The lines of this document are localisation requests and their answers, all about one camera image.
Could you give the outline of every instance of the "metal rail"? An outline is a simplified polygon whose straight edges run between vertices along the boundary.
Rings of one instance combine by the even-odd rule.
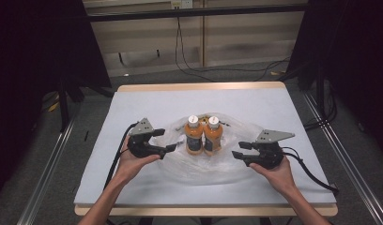
[[[321,121],[322,118],[318,109],[316,108],[317,104],[314,101],[313,96],[311,94],[305,93],[304,97],[316,120]],[[356,191],[359,193],[367,209],[373,216],[373,219],[375,220],[376,224],[383,225],[383,207],[379,202],[378,198],[361,176],[358,168],[355,166],[352,159],[347,154],[344,146],[338,139],[331,125],[327,123],[321,128],[323,129],[323,132],[329,140],[329,143],[331,144],[332,149],[334,150],[338,159],[341,161],[341,164],[344,166],[344,169],[347,175],[349,176],[352,184],[355,186]]]
[[[76,118],[80,108],[80,104],[76,104],[74,114],[71,117],[68,126],[62,133],[60,133],[56,145],[54,146],[54,150],[51,153],[51,157],[49,158],[48,163],[46,164],[45,169],[39,178],[37,186],[34,188],[34,192],[28,200],[28,203],[24,208],[21,217],[19,218],[17,223],[18,225],[33,224],[39,207],[48,189],[49,183],[53,177],[56,165],[60,159],[60,156],[62,155],[67,140],[69,139],[69,134],[71,133],[72,127],[74,125],[74,119]]]
[[[274,13],[274,12],[293,12],[305,11],[311,5],[306,4],[288,4],[288,5],[270,5],[257,7],[204,7],[178,10],[156,10],[140,12],[121,12],[121,13],[97,13],[87,16],[69,16],[54,18],[37,18],[40,23],[69,23],[69,22],[109,22],[109,21],[130,21],[159,18],[178,18],[178,17],[198,17],[198,16],[219,16],[235,14],[254,14],[254,13]]]

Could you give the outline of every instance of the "bottle cap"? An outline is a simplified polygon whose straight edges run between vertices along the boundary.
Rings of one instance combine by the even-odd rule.
[[[198,117],[195,115],[189,116],[189,126],[192,128],[198,127]]]
[[[211,116],[208,119],[210,128],[218,128],[219,127],[219,119],[216,116]]]

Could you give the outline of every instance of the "finger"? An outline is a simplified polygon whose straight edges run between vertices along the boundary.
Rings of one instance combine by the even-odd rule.
[[[125,150],[125,149],[128,149],[128,141],[130,140],[130,136],[127,135],[127,137],[125,138],[123,144],[122,144],[122,149],[121,150]]]
[[[130,151],[130,149],[123,149],[121,150],[121,158],[136,158],[136,156],[133,155],[133,153]]]
[[[160,158],[161,157],[159,155],[151,155],[148,157],[143,157],[143,158],[141,158],[141,160],[142,160],[143,164],[146,165],[146,164],[154,162],[155,160],[158,160]]]
[[[288,164],[289,164],[289,163],[290,163],[290,160],[288,160],[288,157],[287,157],[287,156],[284,156],[282,162],[285,162],[285,163],[288,163]]]
[[[268,171],[267,169],[263,168],[261,165],[259,164],[256,164],[256,163],[250,163],[249,165],[253,170],[255,170],[257,173],[259,174],[266,174],[266,172]]]

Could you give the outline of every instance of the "plastic bottle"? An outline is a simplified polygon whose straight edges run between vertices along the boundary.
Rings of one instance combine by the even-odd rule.
[[[215,151],[222,149],[221,138],[223,135],[223,127],[219,123],[218,117],[211,116],[208,119],[208,123],[204,126],[204,134],[206,136],[204,151],[207,155],[213,156]]]
[[[185,125],[186,134],[186,150],[191,155],[199,155],[203,152],[203,125],[199,122],[198,117],[191,115],[188,123]]]

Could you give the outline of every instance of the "transparent plastic bag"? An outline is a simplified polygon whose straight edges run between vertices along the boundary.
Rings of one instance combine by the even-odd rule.
[[[243,161],[233,157],[232,151],[248,155],[257,154],[256,151],[239,148],[238,142],[254,142],[263,129],[222,113],[197,115],[206,119],[210,116],[217,116],[223,126],[222,149],[212,157],[204,152],[198,156],[192,156],[187,152],[184,126],[188,122],[189,115],[175,121],[169,127],[164,127],[164,135],[152,139],[153,144],[158,146],[177,143],[176,150],[166,154],[164,160],[159,161],[161,171],[168,177],[193,185],[234,183],[245,177],[245,170],[248,168]]]

